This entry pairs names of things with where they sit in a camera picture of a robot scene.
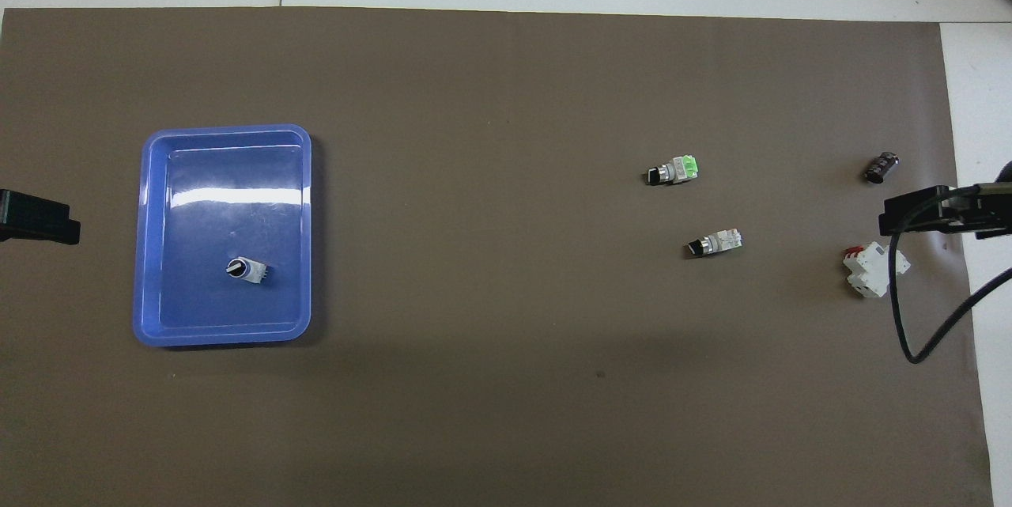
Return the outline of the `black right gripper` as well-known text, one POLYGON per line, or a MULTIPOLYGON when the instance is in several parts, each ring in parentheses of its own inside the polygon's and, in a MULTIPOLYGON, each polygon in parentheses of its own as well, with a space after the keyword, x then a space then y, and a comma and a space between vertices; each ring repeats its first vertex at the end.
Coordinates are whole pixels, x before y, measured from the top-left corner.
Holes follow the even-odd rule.
POLYGON ((879 234, 973 233, 977 240, 1012 234, 1012 182, 991 182, 966 187, 931 186, 892 197, 883 202, 879 215, 879 234), (953 212, 922 212, 900 229, 901 222, 929 199, 950 192, 948 208, 953 212))

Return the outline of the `selector switch orange base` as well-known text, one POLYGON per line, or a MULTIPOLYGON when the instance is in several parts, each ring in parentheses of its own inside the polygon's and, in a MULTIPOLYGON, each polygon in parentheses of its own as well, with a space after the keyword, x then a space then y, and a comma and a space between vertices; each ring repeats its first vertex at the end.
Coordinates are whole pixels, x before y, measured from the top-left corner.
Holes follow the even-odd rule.
POLYGON ((699 259, 733 251, 743 245, 743 236, 736 227, 699 236, 686 245, 687 257, 699 259))

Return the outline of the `white circuit breaker red lever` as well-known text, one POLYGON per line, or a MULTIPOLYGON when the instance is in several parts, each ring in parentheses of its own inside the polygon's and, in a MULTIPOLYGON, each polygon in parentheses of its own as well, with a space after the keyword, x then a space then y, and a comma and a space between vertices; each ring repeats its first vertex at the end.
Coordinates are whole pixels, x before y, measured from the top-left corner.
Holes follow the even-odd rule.
POLYGON ((889 292, 890 277, 904 275, 910 262, 903 252, 895 255, 895 270, 889 270, 889 245, 871 243, 853 245, 843 252, 842 264, 849 272, 847 283, 865 298, 882 298, 889 292))

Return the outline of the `blue plastic tray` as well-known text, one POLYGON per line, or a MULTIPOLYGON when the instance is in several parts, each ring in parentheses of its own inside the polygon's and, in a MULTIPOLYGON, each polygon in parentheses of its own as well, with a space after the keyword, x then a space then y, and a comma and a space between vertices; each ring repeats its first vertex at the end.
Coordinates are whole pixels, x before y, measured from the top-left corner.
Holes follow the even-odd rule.
POLYGON ((142 147, 133 324, 149 347, 288 342, 313 312, 313 143, 294 124, 161 130, 142 147), (269 266, 254 284, 235 257, 269 266))

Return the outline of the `brown table mat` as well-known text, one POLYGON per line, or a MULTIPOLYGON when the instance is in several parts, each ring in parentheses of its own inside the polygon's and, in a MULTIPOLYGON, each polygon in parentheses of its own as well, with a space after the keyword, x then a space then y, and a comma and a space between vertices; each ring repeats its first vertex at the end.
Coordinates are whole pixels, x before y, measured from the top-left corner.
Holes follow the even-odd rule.
POLYGON ((926 23, 12 10, 0 187, 82 230, 0 244, 0 507, 990 507, 971 324, 911 365, 842 266, 948 103, 926 23), (257 123, 313 139, 311 326, 142 345, 145 140, 257 123))

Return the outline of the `selector switch white base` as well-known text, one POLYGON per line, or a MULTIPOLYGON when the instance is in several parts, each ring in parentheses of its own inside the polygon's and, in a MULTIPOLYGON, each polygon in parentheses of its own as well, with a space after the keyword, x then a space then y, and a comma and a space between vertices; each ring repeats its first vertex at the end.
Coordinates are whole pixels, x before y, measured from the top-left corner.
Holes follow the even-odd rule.
POLYGON ((269 266, 256 259, 247 257, 235 257, 225 265, 225 273, 228 276, 242 281, 259 284, 267 276, 269 266))

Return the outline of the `selector switch green base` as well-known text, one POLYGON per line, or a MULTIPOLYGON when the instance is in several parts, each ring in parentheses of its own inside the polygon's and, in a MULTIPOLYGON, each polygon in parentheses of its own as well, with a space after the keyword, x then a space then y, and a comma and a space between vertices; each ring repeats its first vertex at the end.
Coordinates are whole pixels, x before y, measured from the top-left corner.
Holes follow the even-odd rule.
POLYGON ((644 175, 650 186, 680 185, 699 176, 697 158, 694 155, 676 155, 657 167, 649 168, 644 175))

